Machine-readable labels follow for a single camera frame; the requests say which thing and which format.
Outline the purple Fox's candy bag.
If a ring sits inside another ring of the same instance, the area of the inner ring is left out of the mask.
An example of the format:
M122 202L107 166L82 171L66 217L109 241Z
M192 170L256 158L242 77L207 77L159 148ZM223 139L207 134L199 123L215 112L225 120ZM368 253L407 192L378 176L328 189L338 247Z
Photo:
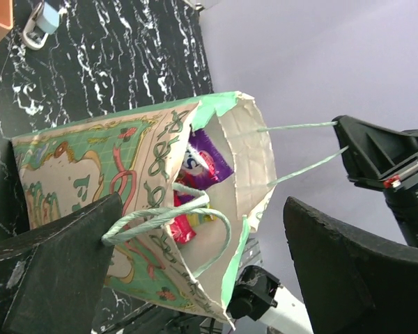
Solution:
M233 174L222 154L199 129L189 136L185 155L179 172L179 180L194 189L206 190L223 182Z

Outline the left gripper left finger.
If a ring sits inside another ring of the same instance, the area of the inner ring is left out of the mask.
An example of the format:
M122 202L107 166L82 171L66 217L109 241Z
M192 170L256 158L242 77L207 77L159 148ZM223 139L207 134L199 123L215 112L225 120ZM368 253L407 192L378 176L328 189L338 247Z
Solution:
M121 216L114 193L0 241L0 333L90 333Z

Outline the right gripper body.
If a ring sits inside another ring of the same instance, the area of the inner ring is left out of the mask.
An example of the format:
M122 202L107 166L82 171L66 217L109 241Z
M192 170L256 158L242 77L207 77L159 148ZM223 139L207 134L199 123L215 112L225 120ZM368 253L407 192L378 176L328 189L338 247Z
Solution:
M418 130L390 134L383 147L395 168L384 182L387 206L407 244L418 248Z

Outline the pink red snack packet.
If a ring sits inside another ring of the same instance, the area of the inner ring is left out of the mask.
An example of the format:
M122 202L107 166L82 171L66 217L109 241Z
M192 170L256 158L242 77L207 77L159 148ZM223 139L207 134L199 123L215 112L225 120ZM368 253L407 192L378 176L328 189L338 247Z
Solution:
M176 207L190 202L193 198L191 195L179 195L177 191L173 192L173 201ZM175 217L174 222L171 224L171 233L174 241L179 245L188 243L196 236L187 214Z

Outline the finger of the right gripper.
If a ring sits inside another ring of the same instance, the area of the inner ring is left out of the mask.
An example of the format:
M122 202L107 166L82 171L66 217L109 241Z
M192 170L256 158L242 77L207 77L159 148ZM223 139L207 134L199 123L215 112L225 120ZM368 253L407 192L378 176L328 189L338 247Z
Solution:
M383 190L398 187L418 173L418 129L402 132L351 116L334 119L334 131L348 179L355 186Z

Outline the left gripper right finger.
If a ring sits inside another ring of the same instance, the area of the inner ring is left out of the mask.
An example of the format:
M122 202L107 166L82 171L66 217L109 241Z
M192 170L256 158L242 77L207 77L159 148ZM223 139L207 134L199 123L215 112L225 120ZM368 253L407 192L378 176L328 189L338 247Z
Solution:
M418 333L418 248L294 197L286 200L283 222L315 333Z

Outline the green patterned paper bag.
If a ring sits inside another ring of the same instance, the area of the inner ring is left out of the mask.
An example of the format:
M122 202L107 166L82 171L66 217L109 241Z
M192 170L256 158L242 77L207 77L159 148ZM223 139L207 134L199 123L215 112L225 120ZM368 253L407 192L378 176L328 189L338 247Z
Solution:
M180 181L189 136L202 129L233 174L206 190ZM239 91L165 102L71 122L12 139L31 228L117 193L122 217L104 235L113 247L105 285L172 310L231 323L240 259L281 178L271 127ZM173 192L194 198L179 207ZM211 214L177 244L181 214Z

